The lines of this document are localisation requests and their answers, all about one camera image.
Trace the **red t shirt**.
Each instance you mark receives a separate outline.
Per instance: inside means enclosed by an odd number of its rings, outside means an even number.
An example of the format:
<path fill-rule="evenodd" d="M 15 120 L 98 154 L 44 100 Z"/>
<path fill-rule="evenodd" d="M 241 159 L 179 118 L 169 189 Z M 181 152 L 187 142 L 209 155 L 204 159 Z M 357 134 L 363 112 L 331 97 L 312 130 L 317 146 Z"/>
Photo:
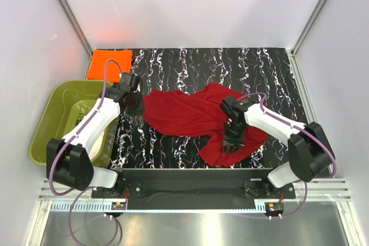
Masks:
<path fill-rule="evenodd" d="M 245 145 L 226 155 L 223 142 L 227 116 L 221 110 L 220 103 L 228 96 L 239 99 L 243 94 L 216 82 L 193 94 L 185 94 L 179 89 L 167 92 L 154 89 L 143 97 L 143 118 L 163 135 L 209 136 L 199 156 L 211 166 L 228 167 L 257 151 L 269 137 L 256 127 L 247 127 L 244 132 Z"/>

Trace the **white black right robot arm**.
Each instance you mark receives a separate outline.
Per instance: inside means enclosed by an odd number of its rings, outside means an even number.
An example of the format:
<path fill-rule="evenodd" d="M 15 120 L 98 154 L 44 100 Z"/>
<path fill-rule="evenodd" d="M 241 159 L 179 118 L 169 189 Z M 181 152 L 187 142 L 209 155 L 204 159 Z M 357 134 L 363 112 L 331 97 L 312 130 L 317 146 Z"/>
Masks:
<path fill-rule="evenodd" d="M 227 117 L 224 153 L 230 156 L 246 144 L 244 134 L 248 127 L 258 128 L 282 142 L 287 147 L 289 160 L 266 175 L 261 186 L 263 194 L 269 198 L 276 197 L 289 183 L 308 183 L 329 166 L 334 176 L 336 158 L 322 126 L 279 115 L 264 105 L 265 99 L 264 93 L 251 93 L 238 99 L 228 96 L 222 100 L 220 108 Z"/>

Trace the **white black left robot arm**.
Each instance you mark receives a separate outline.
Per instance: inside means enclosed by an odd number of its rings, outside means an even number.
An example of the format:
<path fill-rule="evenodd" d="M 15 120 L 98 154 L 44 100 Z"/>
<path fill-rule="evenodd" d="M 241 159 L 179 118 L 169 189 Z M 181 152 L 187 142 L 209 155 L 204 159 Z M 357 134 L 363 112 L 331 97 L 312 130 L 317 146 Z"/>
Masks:
<path fill-rule="evenodd" d="M 144 113 L 143 80 L 133 73 L 122 73 L 119 82 L 103 86 L 96 104 L 79 124 L 61 139 L 53 138 L 46 146 L 46 177 L 51 192 L 64 196 L 74 190 L 104 187 L 113 198 L 124 192 L 124 183 L 112 169 L 95 167 L 89 156 L 102 132 L 125 113 Z"/>

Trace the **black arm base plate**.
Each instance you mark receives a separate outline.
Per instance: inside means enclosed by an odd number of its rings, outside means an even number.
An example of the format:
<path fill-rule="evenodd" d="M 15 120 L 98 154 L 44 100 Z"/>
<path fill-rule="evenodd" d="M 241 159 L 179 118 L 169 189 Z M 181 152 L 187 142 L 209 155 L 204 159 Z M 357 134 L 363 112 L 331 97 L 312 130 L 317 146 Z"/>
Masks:
<path fill-rule="evenodd" d="M 262 212 L 262 202 L 295 199 L 291 182 L 274 188 L 269 169 L 123 169 L 115 189 L 99 187 L 97 199 L 127 200 L 139 212 Z"/>

